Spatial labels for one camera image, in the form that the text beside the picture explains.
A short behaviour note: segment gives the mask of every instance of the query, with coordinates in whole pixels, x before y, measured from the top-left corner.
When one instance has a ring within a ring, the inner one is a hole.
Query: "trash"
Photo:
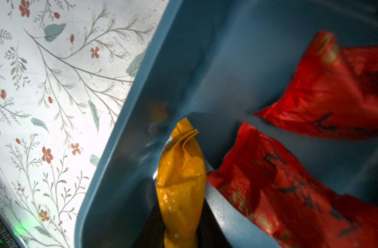
[[[207,180],[282,247],[378,248],[378,207],[328,189],[247,123]]]
[[[194,138],[197,134],[187,118],[181,120],[160,158],[156,191],[166,226],[166,248],[198,246],[196,230],[204,202],[206,168]]]
[[[255,115],[318,138],[377,137],[378,46],[341,49],[333,33],[317,33],[284,96]]]

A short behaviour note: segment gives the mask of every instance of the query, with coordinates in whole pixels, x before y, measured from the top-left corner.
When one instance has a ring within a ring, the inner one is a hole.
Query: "red flower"
[[[95,50],[91,47],[90,51],[92,52],[91,57],[99,58],[99,54],[97,54],[97,51],[99,51],[99,47],[95,47]]]
[[[41,210],[39,212],[39,216],[41,218],[41,221],[49,221],[49,217],[47,216],[47,211]]]
[[[76,145],[73,145],[73,143],[72,144],[70,144],[70,147],[72,147],[72,149],[73,149],[73,151],[72,151],[72,154],[73,155],[76,155],[76,152],[78,152],[78,154],[81,154],[81,151],[80,151],[80,149],[78,148],[78,143],[76,143]]]
[[[28,9],[28,7],[29,7],[29,1],[25,2],[25,0],[22,0],[20,2],[19,10],[20,10],[20,15],[21,16],[25,16],[26,15],[27,17],[29,17],[30,10]]]
[[[44,155],[43,155],[43,161],[47,161],[47,163],[51,163],[51,160],[54,159],[54,157],[51,154],[51,149],[48,148],[46,150],[46,147],[43,146],[43,153],[44,153]]]
[[[5,92],[5,90],[1,90],[0,97],[1,97],[2,99],[5,99],[6,96],[7,96],[7,93]]]

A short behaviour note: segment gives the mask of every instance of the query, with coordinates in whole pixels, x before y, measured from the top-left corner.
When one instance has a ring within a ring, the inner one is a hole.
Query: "plastic bag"
[[[333,33],[317,33],[284,96],[255,115],[313,137],[378,136],[378,47],[340,49]]]
[[[204,202],[206,168],[194,138],[197,134],[187,118],[178,122],[160,158],[156,191],[166,226],[166,248],[198,246],[196,229]]]
[[[247,123],[207,180],[282,247],[378,248],[378,207],[331,191]]]

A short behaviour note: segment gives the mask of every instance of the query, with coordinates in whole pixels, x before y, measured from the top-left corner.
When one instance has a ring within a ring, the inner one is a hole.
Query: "crumpled plastic bag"
[[[378,248],[378,207],[330,190],[247,123],[207,180],[284,248]]]
[[[165,248],[196,248],[206,189],[203,153],[198,134],[187,118],[176,125],[162,152],[157,173],[157,198],[163,222]]]
[[[340,48],[318,32],[284,96],[254,115],[292,132],[318,138],[378,136],[378,46]]]

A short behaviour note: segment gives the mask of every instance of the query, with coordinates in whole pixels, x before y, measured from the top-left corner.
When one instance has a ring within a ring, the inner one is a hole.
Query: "red plastic bag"
[[[255,115],[319,138],[378,136],[378,47],[340,49],[331,32],[319,32],[284,96]]]
[[[378,207],[331,191],[247,123],[207,180],[282,247],[378,248]]]

